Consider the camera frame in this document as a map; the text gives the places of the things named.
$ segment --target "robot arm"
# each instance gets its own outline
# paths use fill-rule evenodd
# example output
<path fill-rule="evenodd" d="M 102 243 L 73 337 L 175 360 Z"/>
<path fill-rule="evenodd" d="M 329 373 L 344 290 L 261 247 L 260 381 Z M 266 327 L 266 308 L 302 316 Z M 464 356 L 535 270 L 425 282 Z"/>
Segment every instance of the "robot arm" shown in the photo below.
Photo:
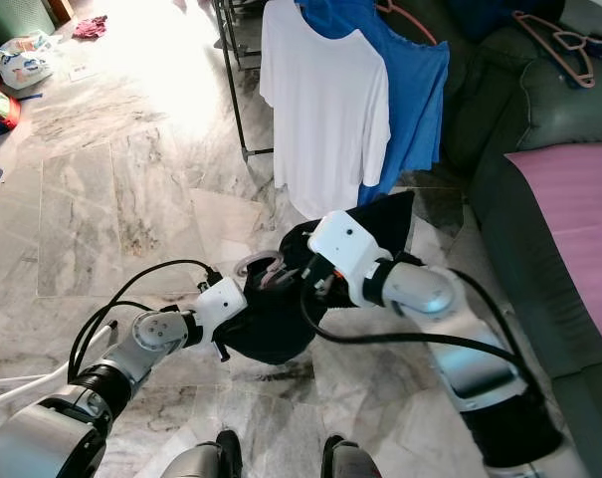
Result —
<path fill-rule="evenodd" d="M 507 350 L 469 307 L 464 284 L 452 271 L 393 262 L 374 238 L 342 211 L 322 219 L 308 241 L 320 258 L 318 273 L 303 274 L 321 287 L 336 270 L 359 307 L 390 307 L 423 333 L 470 339 Z M 541 391 L 509 361 L 485 352 L 429 344 L 451 401 L 480 448 L 493 478 L 588 476 L 579 456 L 554 427 Z"/>
<path fill-rule="evenodd" d="M 0 478 L 90 478 L 112 423 L 166 356 L 209 347 L 217 327 L 247 307 L 225 278 L 184 312 L 146 312 L 76 379 L 23 408 L 0 427 Z"/>

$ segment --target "white cable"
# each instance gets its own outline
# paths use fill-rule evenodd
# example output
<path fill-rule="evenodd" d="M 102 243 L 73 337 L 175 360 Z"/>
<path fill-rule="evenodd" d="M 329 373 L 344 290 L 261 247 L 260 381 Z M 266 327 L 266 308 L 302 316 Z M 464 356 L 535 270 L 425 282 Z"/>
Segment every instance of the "white cable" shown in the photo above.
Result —
<path fill-rule="evenodd" d="M 46 376 L 46 375 L 48 375 L 48 374 L 46 373 L 46 374 L 42 374 L 42 375 L 24 375 L 24 376 L 11 376 L 9 378 L 0 378 L 0 386 L 15 383 L 15 382 L 20 382 L 20 381 L 33 381 L 33 380 L 37 380 L 38 378 L 42 378 L 43 376 Z"/>
<path fill-rule="evenodd" d="M 89 342 L 89 348 L 92 347 L 103 336 L 105 336 L 108 333 L 111 333 L 112 331 L 113 331 L 113 328 L 110 325 L 103 326 L 103 328 L 97 334 L 95 334 L 93 339 Z M 18 396 L 20 396 L 23 393 L 31 391 L 35 388 L 39 388 L 40 386 L 42 386 L 52 380 L 55 380 L 58 376 L 66 373 L 66 370 L 68 368 L 69 368 L 69 363 L 66 362 L 63 365 L 61 365 L 59 368 L 53 370 L 51 373 L 44 375 L 43 377 L 38 378 L 37 380 L 34 380 L 31 383 L 26 383 L 22 386 L 18 386 L 17 388 L 15 388 L 13 390 L 7 391 L 6 393 L 2 393 L 0 395 L 0 405 L 3 405 L 4 403 L 14 400 L 15 398 L 17 398 Z"/>

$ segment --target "blue t-shirt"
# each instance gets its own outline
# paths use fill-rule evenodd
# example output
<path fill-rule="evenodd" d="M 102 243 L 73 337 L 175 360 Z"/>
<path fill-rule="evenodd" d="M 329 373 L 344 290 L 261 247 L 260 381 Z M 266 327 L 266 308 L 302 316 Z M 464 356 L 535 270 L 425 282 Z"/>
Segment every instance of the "blue t-shirt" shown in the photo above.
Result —
<path fill-rule="evenodd" d="M 374 0 L 301 0 L 303 15 L 326 38 L 359 29 L 384 59 L 389 79 L 389 125 L 379 184 L 360 185 L 358 205 L 388 193 L 403 170 L 431 169 L 439 160 L 443 88 L 449 47 L 418 45 L 394 33 L 378 16 Z"/>

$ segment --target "marble floor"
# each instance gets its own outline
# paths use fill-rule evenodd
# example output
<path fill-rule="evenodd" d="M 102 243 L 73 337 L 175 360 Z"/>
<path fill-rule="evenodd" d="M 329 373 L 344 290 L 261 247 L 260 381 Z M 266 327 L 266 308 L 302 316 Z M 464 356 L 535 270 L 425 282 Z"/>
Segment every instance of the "marble floor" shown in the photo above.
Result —
<path fill-rule="evenodd" d="M 73 25 L 62 28 L 59 70 L 21 92 L 44 95 L 0 137 L 0 377 L 64 362 L 81 324 L 140 269 L 198 258 L 232 275 L 238 259 L 276 248 L 304 221 L 274 189 L 269 156 L 243 162 L 209 6 L 72 3 L 79 19 L 107 14 L 106 35 L 83 42 L 71 39 Z M 92 75 L 72 81 L 77 68 Z M 236 82 L 249 147 L 271 146 L 258 74 Z M 405 247 L 474 275 L 514 325 L 460 184 L 438 172 L 405 175 L 397 187 L 416 191 Z M 164 270 L 130 296 L 151 307 L 188 303 L 201 278 Z M 124 326 L 133 315 L 112 312 Z M 332 311 L 324 324 L 348 334 L 413 329 L 380 309 Z M 0 424 L 58 384 L 0 408 Z M 366 447 L 386 477 L 486 476 L 423 346 L 321 340 L 279 367 L 236 353 L 220 363 L 211 348 L 171 356 L 115 424 L 97 476 L 158 477 L 225 427 L 242 439 L 248 478 L 318 477 L 334 431 Z"/>

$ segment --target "plastic bag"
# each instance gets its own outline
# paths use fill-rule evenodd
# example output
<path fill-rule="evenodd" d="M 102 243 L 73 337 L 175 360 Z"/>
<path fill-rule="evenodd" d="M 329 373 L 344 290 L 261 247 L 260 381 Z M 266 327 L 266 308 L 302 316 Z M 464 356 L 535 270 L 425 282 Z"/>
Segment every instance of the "plastic bag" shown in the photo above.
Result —
<path fill-rule="evenodd" d="M 37 31 L 9 40 L 0 47 L 0 75 L 15 90 L 38 83 L 56 70 L 54 56 L 59 36 Z"/>

